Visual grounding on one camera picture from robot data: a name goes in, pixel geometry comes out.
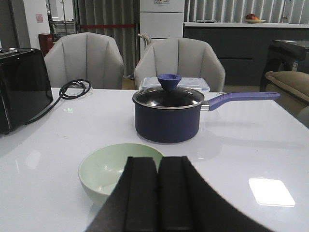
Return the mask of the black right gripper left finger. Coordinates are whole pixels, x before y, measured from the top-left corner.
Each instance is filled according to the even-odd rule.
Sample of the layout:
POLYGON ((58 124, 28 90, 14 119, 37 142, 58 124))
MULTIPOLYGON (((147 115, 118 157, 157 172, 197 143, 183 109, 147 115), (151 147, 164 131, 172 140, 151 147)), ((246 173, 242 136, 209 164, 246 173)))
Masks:
POLYGON ((157 171, 152 157, 128 157, 124 171, 87 232, 155 232, 157 171))

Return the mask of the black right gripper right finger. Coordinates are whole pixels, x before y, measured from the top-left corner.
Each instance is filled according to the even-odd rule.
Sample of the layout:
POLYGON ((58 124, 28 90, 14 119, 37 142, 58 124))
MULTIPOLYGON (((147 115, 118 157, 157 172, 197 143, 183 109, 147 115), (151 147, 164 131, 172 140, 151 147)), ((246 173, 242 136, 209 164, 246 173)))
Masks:
POLYGON ((267 232, 221 197, 188 157, 164 157, 159 170, 161 232, 267 232))

